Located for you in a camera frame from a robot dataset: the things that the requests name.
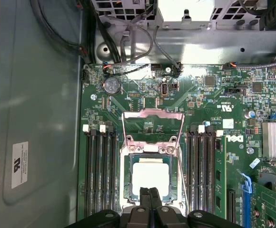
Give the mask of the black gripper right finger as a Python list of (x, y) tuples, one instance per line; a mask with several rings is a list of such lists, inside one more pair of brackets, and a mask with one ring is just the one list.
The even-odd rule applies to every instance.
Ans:
[(162, 205), (157, 188), (150, 188), (151, 208), (158, 228), (239, 228), (226, 219), (203, 210), (194, 210), (186, 217), (171, 206)]

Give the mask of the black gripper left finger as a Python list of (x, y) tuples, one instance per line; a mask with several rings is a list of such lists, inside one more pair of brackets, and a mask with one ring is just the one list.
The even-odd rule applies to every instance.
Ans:
[(140, 189), (140, 205), (123, 209), (122, 214), (105, 209), (79, 220), (69, 228), (149, 228), (151, 227), (152, 203), (150, 190)]

